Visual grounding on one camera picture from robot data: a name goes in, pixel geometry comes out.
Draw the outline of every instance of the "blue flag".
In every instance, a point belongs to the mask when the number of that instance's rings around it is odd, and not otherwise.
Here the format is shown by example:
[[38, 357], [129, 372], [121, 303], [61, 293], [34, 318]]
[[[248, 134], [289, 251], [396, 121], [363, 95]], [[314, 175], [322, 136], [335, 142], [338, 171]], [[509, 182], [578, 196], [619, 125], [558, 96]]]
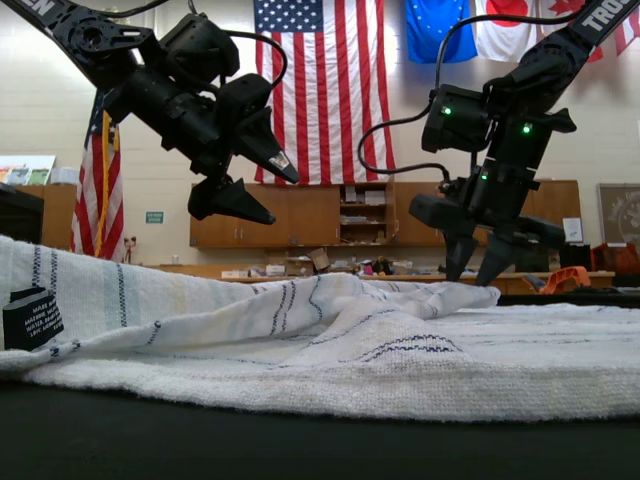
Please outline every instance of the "blue flag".
[[[435, 63], [447, 32], [470, 16], [469, 0], [406, 0], [409, 60]], [[471, 25], [458, 30], [445, 52], [445, 62], [463, 62], [478, 54]]]

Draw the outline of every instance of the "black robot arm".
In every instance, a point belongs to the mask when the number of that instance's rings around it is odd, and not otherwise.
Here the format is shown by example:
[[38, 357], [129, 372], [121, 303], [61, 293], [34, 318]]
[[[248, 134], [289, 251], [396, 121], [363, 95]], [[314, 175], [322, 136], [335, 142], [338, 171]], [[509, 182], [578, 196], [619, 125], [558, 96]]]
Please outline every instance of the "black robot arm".
[[[204, 15], [187, 15], [158, 40], [147, 28], [112, 22], [67, 0], [0, 0], [51, 38], [96, 88], [108, 92], [105, 109], [120, 122], [133, 113], [191, 160], [206, 179], [195, 187], [189, 212], [197, 219], [231, 215], [271, 224], [275, 218], [227, 175], [243, 155], [284, 180], [298, 173], [276, 141], [267, 101], [272, 85], [256, 74], [217, 87], [240, 68], [231, 37]], [[138, 51], [141, 61], [136, 59]], [[211, 92], [215, 99], [202, 95]]]
[[576, 130], [567, 109], [547, 113], [576, 77], [589, 54], [638, 8], [640, 0], [588, 2], [575, 20], [529, 50], [508, 75], [482, 92], [442, 85], [431, 92], [422, 148], [472, 154], [489, 147], [469, 178], [445, 181], [444, 197], [419, 195], [411, 214], [443, 231], [447, 279], [458, 280], [477, 247], [476, 227], [491, 230], [477, 284], [487, 285], [534, 247], [559, 249], [564, 231], [522, 217], [551, 134]]

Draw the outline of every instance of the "black cable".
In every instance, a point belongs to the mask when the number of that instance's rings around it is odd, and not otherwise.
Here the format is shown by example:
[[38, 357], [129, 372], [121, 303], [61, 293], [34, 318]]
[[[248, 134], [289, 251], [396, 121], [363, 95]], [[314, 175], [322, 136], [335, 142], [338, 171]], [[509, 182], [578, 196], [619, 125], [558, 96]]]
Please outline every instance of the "black cable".
[[289, 66], [289, 61], [287, 59], [287, 52], [284, 51], [284, 49], [280, 46], [280, 44], [278, 42], [276, 42], [272, 38], [266, 37], [264, 35], [260, 35], [259, 33], [239, 32], [239, 31], [236, 31], [236, 30], [224, 30], [224, 32], [227, 35], [229, 35], [230, 37], [250, 38], [250, 39], [255, 40], [257, 42], [268, 43], [273, 48], [275, 48], [276, 51], [282, 57], [282, 70], [280, 71], [280, 74], [278, 75], [278, 77], [272, 83], [272, 88], [276, 88], [280, 84], [280, 82], [282, 82], [282, 79], [284, 78], [285, 74], [287, 73], [287, 67]]
[[191, 11], [191, 13], [193, 13], [194, 15], [198, 15], [198, 10], [196, 9], [193, 0], [187, 0], [187, 4], [189, 5], [189, 11]]
[[[578, 15], [580, 14], [580, 12], [582, 11], [582, 9], [570, 14], [570, 15], [565, 15], [564, 17], [560, 17], [560, 18], [538, 18], [538, 17], [521, 17], [518, 15], [478, 15], [475, 17], [470, 17], [470, 18], [466, 18], [464, 20], [459, 21], [458, 23], [456, 23], [453, 28], [451, 28], [451, 30], [449, 30], [449, 32], [447, 33], [446, 37], [444, 38], [444, 40], [442, 41], [442, 43], [440, 44], [440, 49], [438, 51], [438, 60], [436, 62], [436, 75], [435, 75], [435, 90], [437, 90], [438, 88], [440, 88], [440, 69], [442, 68], [442, 62], [444, 60], [444, 53], [446, 51], [447, 48], [447, 44], [449, 43], [449, 40], [451, 40], [451, 37], [453, 36], [453, 34], [456, 32], [456, 30], [464, 27], [465, 25], [469, 25], [471, 23], [474, 22], [486, 22], [486, 21], [493, 21], [493, 20], [503, 20], [503, 21], [512, 21], [512, 22], [522, 22], [522, 23], [531, 23], [534, 25], [558, 25], [561, 23], [565, 23], [565, 22], [570, 22], [572, 20], [575, 20]], [[449, 175], [449, 171], [445, 168], [444, 165], [440, 164], [440, 163], [420, 163], [417, 165], [411, 165], [408, 167], [401, 167], [401, 168], [391, 168], [391, 169], [381, 169], [381, 168], [375, 168], [372, 167], [370, 165], [367, 164], [367, 162], [365, 162], [364, 157], [362, 156], [362, 147], [364, 146], [364, 142], [366, 141], [366, 139], [372, 135], [375, 131], [381, 129], [381, 128], [386, 128], [386, 127], [391, 127], [394, 125], [403, 125], [406, 123], [412, 123], [415, 121], [420, 120], [421, 118], [425, 117], [429, 111], [431, 110], [431, 102], [429, 102], [429, 105], [427, 105], [427, 107], [420, 112], [418, 115], [414, 116], [414, 117], [406, 117], [406, 118], [400, 118], [397, 120], [390, 120], [388, 122], [382, 122], [379, 123], [378, 125], [370, 128], [369, 130], [367, 130], [367, 132], [362, 136], [362, 138], [360, 139], [360, 143], [358, 143], [358, 161], [360, 162], [360, 164], [362, 165], [362, 167], [365, 170], [368, 170], [370, 172], [373, 173], [380, 173], [383, 175], [394, 175], [394, 174], [398, 174], [398, 173], [404, 173], [404, 172], [411, 172], [414, 170], [421, 170], [423, 168], [437, 168], [442, 172], [442, 176], [444, 177], [445, 181], [449, 181], [450, 180], [450, 175]], [[474, 162], [475, 164], [477, 164], [477, 156], [478, 153], [474, 152], [471, 154], [471, 165], [473, 167]]]
[[217, 95], [220, 90], [218, 86], [213, 85], [211, 83], [207, 83], [203, 80], [200, 80], [195, 75], [189, 73], [180, 64], [180, 61], [178, 59], [191, 57], [191, 58], [201, 58], [201, 59], [211, 60], [218, 57], [219, 55], [220, 55], [220, 50], [217, 48], [212, 50], [206, 50], [206, 51], [179, 49], [179, 50], [172, 51], [167, 56], [167, 61], [174, 67], [174, 73], [177, 74], [181, 80], [184, 80], [185, 82], [191, 84], [193, 87], [196, 87], [200, 90], [205, 90], [207, 92], [213, 93], [214, 95]]
[[449, 40], [451, 40], [451, 37], [453, 37], [453, 34], [456, 32], [456, 30], [459, 30], [462, 27], [466, 25], [470, 25], [475, 22], [486, 22], [489, 20], [531, 23], [533, 25], [559, 25], [561, 23], [566, 23], [566, 22], [575, 20], [578, 17], [578, 15], [580, 15], [581, 11], [582, 11], [582, 8], [576, 12], [573, 12], [570, 15], [565, 15], [564, 17], [559, 17], [559, 18], [521, 17], [518, 15], [477, 15], [475, 17], [469, 17], [469, 18], [465, 18], [464, 20], [460, 20], [458, 23], [456, 23], [453, 26], [453, 28], [451, 28], [451, 30], [449, 30], [446, 37], [444, 37], [444, 40], [440, 44], [440, 49], [438, 50], [438, 60], [436, 62], [435, 89], [437, 90], [438, 88], [440, 88], [440, 69], [442, 68], [442, 63], [444, 61], [444, 53], [445, 53], [445, 50], [447, 49], [447, 44], [449, 43]]
[[151, 3], [149, 3], [148, 5], [143, 5], [140, 7], [136, 7], [136, 8], [132, 8], [131, 10], [126, 10], [124, 12], [102, 12], [102, 11], [98, 11], [98, 13], [100, 15], [103, 15], [105, 17], [109, 17], [109, 18], [128, 18], [128, 17], [133, 17], [134, 15], [139, 15], [141, 13], [144, 13], [146, 11], [152, 10], [156, 7], [159, 7], [160, 5], [164, 5], [165, 3], [167, 3], [169, 0], [155, 0]]
[[449, 175], [449, 170], [447, 170], [446, 167], [440, 163], [419, 163], [417, 165], [410, 165], [408, 167], [387, 169], [387, 168], [376, 168], [376, 167], [372, 167], [371, 165], [368, 165], [367, 162], [364, 160], [364, 157], [362, 156], [362, 148], [364, 147], [364, 142], [376, 130], [379, 130], [381, 128], [386, 128], [386, 127], [392, 127], [394, 125], [403, 125], [405, 123], [418, 121], [421, 118], [426, 117], [430, 110], [431, 110], [431, 102], [429, 102], [429, 105], [427, 105], [427, 108], [425, 108], [422, 112], [420, 112], [418, 115], [414, 117], [400, 118], [398, 120], [390, 120], [388, 122], [382, 122], [376, 125], [375, 127], [372, 127], [369, 130], [367, 130], [367, 132], [360, 139], [360, 143], [358, 143], [358, 161], [364, 167], [364, 169], [368, 170], [369, 172], [380, 173], [382, 175], [394, 175], [397, 173], [405, 173], [405, 172], [412, 172], [414, 170], [421, 170], [423, 168], [437, 168], [442, 172], [442, 177], [447, 182], [450, 181], [451, 177]]

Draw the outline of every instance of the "black tag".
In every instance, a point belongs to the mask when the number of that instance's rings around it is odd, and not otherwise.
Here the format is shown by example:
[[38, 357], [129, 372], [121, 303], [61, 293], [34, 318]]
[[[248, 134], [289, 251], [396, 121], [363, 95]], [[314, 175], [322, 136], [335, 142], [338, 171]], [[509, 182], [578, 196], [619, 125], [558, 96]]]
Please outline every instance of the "black tag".
[[64, 330], [53, 292], [36, 287], [12, 293], [11, 300], [2, 309], [6, 350], [35, 350]]

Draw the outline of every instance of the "crumpled towel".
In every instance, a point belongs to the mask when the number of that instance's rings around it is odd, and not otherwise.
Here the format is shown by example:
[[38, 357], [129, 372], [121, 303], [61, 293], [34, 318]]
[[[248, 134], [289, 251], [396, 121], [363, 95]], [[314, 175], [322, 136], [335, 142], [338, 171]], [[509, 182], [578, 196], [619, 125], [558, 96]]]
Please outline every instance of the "crumpled towel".
[[[640, 412], [640, 319], [629, 320], [622, 309], [607, 312], [618, 322], [610, 331], [627, 330], [626, 350], [602, 343], [616, 349], [609, 351], [616, 362], [602, 363], [606, 355], [593, 340], [598, 365], [572, 343], [562, 352], [547, 345], [545, 362], [536, 338], [560, 328], [571, 332], [566, 338], [582, 339], [582, 324], [574, 331], [562, 317], [543, 315], [544, 308], [490, 308], [499, 296], [494, 288], [341, 274], [243, 285], [3, 237], [0, 265], [2, 305], [12, 291], [46, 287], [64, 322], [64, 331], [36, 351], [0, 351], [5, 379], [357, 417], [540, 420]], [[578, 322], [593, 314], [575, 308], [565, 306], [565, 317]], [[510, 343], [526, 339], [534, 342]], [[526, 354], [531, 347], [536, 355]]]

